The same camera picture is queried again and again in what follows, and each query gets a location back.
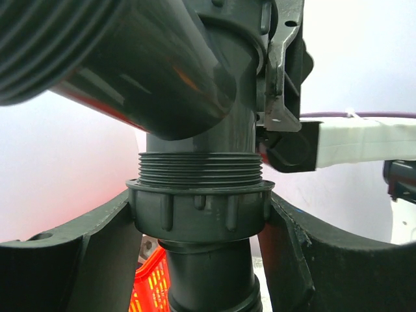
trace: white tape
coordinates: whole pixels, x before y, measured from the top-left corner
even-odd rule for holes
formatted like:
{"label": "white tape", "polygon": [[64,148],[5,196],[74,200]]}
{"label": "white tape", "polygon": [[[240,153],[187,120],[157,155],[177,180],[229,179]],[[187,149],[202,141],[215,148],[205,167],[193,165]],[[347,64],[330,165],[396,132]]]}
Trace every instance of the white tape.
{"label": "white tape", "polygon": [[411,118],[302,118],[319,120],[317,168],[344,163],[416,159]]}

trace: ribbed hose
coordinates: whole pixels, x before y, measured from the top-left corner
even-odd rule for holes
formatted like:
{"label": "ribbed hose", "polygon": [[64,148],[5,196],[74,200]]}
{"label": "ribbed hose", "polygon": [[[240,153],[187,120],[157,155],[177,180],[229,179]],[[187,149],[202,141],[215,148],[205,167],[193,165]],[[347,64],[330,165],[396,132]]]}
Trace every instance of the ribbed hose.
{"label": "ribbed hose", "polygon": [[124,0],[0,2],[0,104],[26,101],[65,78]]}

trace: red plastic crate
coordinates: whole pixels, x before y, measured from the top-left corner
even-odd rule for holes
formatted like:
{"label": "red plastic crate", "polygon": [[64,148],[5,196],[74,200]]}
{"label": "red plastic crate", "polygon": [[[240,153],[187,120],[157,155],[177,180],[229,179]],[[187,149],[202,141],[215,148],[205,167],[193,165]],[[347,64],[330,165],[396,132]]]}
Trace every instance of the red plastic crate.
{"label": "red plastic crate", "polygon": [[129,312],[169,312],[166,252],[160,246],[136,270]]}

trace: black plastic support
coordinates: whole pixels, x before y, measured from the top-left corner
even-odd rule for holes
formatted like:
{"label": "black plastic support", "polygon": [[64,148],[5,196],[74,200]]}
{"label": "black plastic support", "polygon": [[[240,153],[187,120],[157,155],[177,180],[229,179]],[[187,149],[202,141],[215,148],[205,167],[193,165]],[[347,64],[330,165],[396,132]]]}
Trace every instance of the black plastic support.
{"label": "black plastic support", "polygon": [[274,311],[416,311],[416,244],[366,239],[272,197],[259,234]]}
{"label": "black plastic support", "polygon": [[128,311],[142,234],[126,199],[0,244],[0,311]]}

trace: metal bracket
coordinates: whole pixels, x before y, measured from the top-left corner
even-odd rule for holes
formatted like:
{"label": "metal bracket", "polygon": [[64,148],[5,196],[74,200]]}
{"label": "metal bracket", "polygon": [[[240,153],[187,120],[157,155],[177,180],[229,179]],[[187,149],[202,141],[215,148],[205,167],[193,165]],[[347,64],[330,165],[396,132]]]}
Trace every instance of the metal bracket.
{"label": "metal bracket", "polygon": [[300,86],[313,68],[302,39],[304,1],[276,0],[278,26],[268,45],[265,84],[265,128],[297,132],[301,128]]}

